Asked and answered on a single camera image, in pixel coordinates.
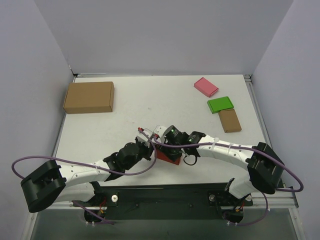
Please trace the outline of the red paper box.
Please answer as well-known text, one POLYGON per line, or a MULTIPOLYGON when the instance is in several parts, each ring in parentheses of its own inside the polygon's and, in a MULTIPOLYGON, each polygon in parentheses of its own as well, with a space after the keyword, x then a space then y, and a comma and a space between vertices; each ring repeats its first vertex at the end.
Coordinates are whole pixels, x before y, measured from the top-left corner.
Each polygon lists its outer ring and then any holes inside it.
POLYGON ((159 148, 156 148, 156 154, 157 154, 157 159, 165 161, 170 164, 177 165, 177 166, 181 163, 181 160, 182 160, 181 155, 169 157, 169 156, 165 155, 165 153, 162 152, 159 148))

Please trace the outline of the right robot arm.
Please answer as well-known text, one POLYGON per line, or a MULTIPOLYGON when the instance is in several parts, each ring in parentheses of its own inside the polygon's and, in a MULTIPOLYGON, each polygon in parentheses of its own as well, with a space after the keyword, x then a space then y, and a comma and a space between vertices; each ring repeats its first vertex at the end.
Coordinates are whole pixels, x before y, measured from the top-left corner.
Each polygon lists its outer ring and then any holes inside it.
POLYGON ((179 131, 174 125, 158 125, 153 138, 161 151, 171 160, 185 155, 220 160, 246 170, 242 177, 232 177, 226 185, 226 192, 241 199, 253 192, 273 195, 278 189, 283 162, 270 146, 264 142, 258 145, 241 145, 193 131, 191 134, 179 131))

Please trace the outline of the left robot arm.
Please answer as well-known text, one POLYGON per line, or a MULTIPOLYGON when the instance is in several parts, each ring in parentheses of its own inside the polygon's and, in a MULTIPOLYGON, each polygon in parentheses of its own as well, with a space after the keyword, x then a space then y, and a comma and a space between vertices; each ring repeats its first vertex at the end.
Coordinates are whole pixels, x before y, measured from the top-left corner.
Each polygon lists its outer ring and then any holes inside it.
POLYGON ((43 163, 20 183, 29 212, 37 213, 51 206, 65 188, 92 182, 108 182, 129 176, 140 160, 151 160, 150 143, 129 142, 118 152, 94 163, 57 164, 55 159, 43 163))

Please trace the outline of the small brown cardboard box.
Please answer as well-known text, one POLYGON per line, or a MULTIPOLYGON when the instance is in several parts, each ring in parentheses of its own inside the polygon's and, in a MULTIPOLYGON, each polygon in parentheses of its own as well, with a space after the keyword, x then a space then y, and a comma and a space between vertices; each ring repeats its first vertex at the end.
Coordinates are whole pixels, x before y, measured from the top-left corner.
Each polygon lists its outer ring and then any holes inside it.
POLYGON ((238 116, 234 109, 222 110, 218 113, 218 115, 225 133, 235 133, 242 130, 238 116))

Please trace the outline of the pink paper box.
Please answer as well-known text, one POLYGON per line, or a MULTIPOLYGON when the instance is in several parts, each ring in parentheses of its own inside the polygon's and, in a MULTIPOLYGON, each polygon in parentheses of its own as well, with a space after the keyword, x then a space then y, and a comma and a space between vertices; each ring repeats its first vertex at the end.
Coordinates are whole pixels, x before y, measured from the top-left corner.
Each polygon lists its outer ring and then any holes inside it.
POLYGON ((212 84, 205 77, 200 78, 193 85, 199 92, 210 98, 219 91, 219 88, 212 84))

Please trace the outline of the green paper box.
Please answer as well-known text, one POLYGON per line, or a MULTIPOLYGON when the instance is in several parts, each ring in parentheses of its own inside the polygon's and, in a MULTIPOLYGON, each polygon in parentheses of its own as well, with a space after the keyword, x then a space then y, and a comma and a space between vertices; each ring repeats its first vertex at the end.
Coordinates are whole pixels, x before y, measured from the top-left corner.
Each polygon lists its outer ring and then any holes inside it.
POLYGON ((234 108, 234 105, 228 96, 210 99, 207 101, 207 105, 212 114, 234 108))

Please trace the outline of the large brown cardboard box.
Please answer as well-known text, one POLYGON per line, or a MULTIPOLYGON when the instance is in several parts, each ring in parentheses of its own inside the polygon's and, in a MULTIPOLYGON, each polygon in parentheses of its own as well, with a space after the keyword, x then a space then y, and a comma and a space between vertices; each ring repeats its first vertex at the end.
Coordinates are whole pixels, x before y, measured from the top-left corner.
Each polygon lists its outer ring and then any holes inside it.
POLYGON ((63 109, 67 114, 111 113, 114 93, 111 81, 70 83, 63 109))

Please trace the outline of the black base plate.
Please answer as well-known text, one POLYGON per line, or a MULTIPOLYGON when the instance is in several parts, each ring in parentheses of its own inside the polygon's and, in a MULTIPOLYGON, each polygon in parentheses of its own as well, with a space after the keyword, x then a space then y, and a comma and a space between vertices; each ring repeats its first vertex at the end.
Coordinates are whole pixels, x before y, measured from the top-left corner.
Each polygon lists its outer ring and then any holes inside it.
POLYGON ((75 200, 83 206, 88 222, 102 218, 120 220, 219 220, 224 216, 243 218, 243 207, 253 202, 237 199, 226 191, 226 183, 171 185, 101 186, 92 183, 89 200, 75 200))

